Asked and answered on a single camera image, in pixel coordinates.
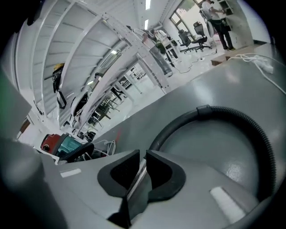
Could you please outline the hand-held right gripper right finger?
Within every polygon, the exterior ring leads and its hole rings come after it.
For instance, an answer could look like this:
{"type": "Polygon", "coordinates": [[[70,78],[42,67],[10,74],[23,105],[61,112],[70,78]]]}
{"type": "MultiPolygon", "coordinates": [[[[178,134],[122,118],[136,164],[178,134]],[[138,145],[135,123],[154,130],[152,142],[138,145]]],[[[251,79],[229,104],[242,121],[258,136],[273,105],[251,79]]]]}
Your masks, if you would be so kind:
{"type": "Polygon", "coordinates": [[[146,151],[146,169],[152,186],[152,190],[148,193],[149,201],[169,200],[185,184],[184,170],[178,164],[160,156],[158,152],[146,151]]]}

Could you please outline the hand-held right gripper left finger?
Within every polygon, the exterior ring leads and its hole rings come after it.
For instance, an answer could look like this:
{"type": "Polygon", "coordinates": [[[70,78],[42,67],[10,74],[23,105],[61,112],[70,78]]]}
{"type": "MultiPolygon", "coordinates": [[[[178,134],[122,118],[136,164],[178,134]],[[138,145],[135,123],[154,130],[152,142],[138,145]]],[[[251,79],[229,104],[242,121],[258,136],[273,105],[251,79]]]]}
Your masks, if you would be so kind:
{"type": "Polygon", "coordinates": [[[140,165],[140,151],[134,150],[126,156],[102,167],[97,180],[106,193],[113,197],[126,197],[140,165]]]}

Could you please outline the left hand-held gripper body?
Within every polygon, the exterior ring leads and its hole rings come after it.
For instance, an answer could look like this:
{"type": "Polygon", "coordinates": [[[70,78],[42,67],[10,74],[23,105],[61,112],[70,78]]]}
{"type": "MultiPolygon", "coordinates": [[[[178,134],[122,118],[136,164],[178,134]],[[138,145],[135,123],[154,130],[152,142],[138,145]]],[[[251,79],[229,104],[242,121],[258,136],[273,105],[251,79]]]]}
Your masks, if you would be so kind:
{"type": "Polygon", "coordinates": [[[15,139],[31,105],[0,68],[0,139],[15,139]]]}

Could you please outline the red teal vacuum cleaner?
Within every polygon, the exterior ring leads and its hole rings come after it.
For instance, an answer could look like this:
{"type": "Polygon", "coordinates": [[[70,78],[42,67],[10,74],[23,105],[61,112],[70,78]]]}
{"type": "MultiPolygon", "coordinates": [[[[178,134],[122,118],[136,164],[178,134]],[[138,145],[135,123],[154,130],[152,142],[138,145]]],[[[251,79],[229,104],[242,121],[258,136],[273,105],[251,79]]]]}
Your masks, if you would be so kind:
{"type": "Polygon", "coordinates": [[[68,163],[76,162],[80,156],[87,153],[91,155],[94,150],[93,143],[82,144],[69,134],[47,134],[42,143],[41,150],[68,163]]]}

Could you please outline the white helmet black opening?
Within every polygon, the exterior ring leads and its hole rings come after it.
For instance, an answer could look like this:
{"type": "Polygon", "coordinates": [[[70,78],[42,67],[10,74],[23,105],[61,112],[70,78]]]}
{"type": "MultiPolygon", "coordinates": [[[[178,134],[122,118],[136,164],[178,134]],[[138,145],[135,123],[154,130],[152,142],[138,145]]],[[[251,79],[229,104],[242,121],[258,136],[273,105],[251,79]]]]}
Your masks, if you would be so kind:
{"type": "Polygon", "coordinates": [[[76,116],[78,111],[83,108],[89,98],[88,91],[80,92],[71,102],[71,115],[76,116]]]}

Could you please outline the wooden floor board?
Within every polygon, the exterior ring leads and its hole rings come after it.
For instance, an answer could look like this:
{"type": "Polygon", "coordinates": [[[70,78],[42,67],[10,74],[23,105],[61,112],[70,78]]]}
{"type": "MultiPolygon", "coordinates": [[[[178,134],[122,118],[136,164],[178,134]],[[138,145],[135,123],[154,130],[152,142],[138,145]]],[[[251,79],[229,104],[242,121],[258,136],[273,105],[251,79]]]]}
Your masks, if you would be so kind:
{"type": "Polygon", "coordinates": [[[280,58],[280,53],[275,46],[269,43],[262,45],[253,44],[238,48],[234,51],[228,51],[225,54],[215,57],[211,60],[211,64],[213,66],[218,66],[219,64],[222,64],[228,60],[251,61],[256,59],[256,55],[265,57],[267,59],[275,59],[277,57],[278,59],[280,58]]]}

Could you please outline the white metal shelving rack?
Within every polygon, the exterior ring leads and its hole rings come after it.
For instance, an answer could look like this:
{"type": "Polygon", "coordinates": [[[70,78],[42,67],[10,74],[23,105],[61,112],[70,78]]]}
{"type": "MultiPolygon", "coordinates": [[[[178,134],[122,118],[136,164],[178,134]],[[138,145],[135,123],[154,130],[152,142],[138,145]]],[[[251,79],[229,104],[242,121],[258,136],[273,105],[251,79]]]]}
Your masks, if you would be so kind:
{"type": "Polygon", "coordinates": [[[28,120],[40,132],[76,136],[111,89],[134,64],[140,64],[150,80],[169,93],[167,77],[147,47],[117,18],[97,4],[80,0],[40,0],[41,12],[20,28],[15,47],[16,76],[28,71],[19,86],[32,104],[28,120]],[[65,63],[59,89],[67,105],[60,109],[53,91],[54,66],[65,63]],[[72,100],[88,91],[88,101],[76,116],[72,100]]]}

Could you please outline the black office chair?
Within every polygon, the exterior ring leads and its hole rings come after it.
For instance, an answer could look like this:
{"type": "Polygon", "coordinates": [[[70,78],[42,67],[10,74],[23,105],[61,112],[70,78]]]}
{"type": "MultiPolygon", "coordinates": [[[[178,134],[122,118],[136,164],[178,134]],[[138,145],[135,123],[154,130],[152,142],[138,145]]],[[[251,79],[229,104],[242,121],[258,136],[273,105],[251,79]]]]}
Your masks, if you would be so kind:
{"type": "Polygon", "coordinates": [[[195,22],[193,26],[196,34],[199,36],[192,41],[192,44],[198,44],[198,47],[195,48],[195,52],[197,52],[198,50],[203,51],[204,48],[212,49],[211,46],[206,45],[207,37],[204,33],[203,25],[199,22],[195,22]]]}
{"type": "Polygon", "coordinates": [[[192,42],[186,31],[179,30],[178,33],[180,38],[180,40],[178,40],[180,47],[185,47],[185,49],[183,50],[184,54],[186,54],[188,51],[192,51],[193,49],[195,49],[195,47],[189,47],[192,42]]]}

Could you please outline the white power strip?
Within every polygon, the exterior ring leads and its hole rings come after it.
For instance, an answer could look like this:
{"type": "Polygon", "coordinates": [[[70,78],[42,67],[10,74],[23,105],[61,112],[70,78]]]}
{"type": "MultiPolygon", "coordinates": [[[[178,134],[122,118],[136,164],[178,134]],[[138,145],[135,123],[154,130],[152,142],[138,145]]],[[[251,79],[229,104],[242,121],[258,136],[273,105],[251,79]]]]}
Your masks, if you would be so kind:
{"type": "Polygon", "coordinates": [[[269,62],[269,60],[262,56],[255,56],[254,63],[260,67],[262,70],[266,71],[267,73],[273,74],[273,66],[269,62]]]}

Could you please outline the white cabinet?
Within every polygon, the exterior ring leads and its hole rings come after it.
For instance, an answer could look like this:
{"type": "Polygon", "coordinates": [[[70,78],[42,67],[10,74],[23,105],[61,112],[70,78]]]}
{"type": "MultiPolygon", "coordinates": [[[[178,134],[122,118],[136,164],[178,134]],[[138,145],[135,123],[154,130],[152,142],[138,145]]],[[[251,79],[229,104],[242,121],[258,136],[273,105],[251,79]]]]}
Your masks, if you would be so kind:
{"type": "Polygon", "coordinates": [[[218,0],[224,18],[230,27],[230,37],[236,49],[253,45],[253,38],[246,16],[237,0],[218,0]]]}

